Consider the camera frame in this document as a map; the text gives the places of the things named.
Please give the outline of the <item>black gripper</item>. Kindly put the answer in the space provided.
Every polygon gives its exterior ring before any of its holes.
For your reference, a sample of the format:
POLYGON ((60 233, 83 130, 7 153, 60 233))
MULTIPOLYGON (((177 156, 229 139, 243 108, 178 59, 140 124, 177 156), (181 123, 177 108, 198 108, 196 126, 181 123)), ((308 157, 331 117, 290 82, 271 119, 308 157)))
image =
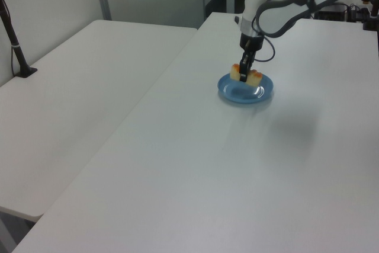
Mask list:
POLYGON ((243 56, 239 63, 239 73, 241 82, 246 82, 248 78, 248 73, 252 69, 252 65, 255 60, 256 52, 262 49, 264 42, 263 35, 256 35, 255 37, 247 36, 241 34, 240 36, 240 47, 243 49, 243 56))

